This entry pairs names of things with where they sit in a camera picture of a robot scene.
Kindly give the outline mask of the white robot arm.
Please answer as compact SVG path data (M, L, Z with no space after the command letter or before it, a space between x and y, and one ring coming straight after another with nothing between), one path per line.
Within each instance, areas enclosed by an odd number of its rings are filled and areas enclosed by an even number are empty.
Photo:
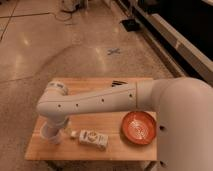
M199 79L144 80L76 95L52 81L37 103L49 140L71 114L135 109L155 112L164 128L157 132L158 171L213 171L213 87Z

